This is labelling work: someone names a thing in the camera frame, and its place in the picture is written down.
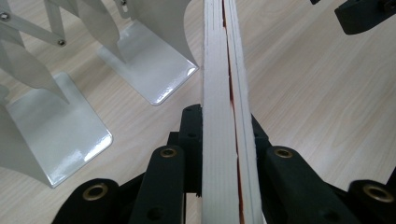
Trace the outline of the white caterpillar picture book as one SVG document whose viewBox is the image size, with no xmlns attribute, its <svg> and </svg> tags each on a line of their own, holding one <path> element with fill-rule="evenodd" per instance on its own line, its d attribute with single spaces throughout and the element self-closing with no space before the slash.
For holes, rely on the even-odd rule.
<svg viewBox="0 0 396 224">
<path fill-rule="evenodd" d="M 264 224 L 236 0 L 204 0 L 203 224 Z"/>
</svg>

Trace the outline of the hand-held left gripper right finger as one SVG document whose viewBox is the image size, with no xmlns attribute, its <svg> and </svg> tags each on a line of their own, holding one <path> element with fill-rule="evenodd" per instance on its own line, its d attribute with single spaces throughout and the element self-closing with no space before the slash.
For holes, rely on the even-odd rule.
<svg viewBox="0 0 396 224">
<path fill-rule="evenodd" d="M 272 144 L 270 143 L 269 136 L 254 116 L 251 116 L 251 121 L 256 148 L 257 169 L 258 173 L 260 173 L 262 171 L 262 163 L 264 162 L 266 150 L 271 147 Z"/>
</svg>

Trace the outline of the grey expandable metal book rack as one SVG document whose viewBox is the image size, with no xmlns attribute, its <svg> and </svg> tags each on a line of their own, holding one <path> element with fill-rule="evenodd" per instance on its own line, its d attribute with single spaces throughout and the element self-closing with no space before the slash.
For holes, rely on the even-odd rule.
<svg viewBox="0 0 396 224">
<path fill-rule="evenodd" d="M 109 147 L 112 135 L 66 73 L 52 75 L 24 46 L 28 34 L 66 44 L 61 12 L 80 18 L 99 56 L 152 105 L 161 104 L 198 68 L 184 32 L 191 0 L 114 0 L 132 25 L 119 30 L 102 0 L 44 0 L 49 28 L 0 0 L 0 69 L 30 90 L 15 103 L 0 85 L 0 166 L 54 188 Z"/>
</svg>

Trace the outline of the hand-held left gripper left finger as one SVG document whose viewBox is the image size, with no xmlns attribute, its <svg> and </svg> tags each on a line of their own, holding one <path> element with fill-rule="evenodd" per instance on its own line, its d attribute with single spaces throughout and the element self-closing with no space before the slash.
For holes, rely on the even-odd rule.
<svg viewBox="0 0 396 224">
<path fill-rule="evenodd" d="M 178 132 L 170 132 L 168 145 L 181 147 L 185 154 L 185 191 L 202 193 L 203 119 L 199 104 L 183 109 Z"/>
</svg>

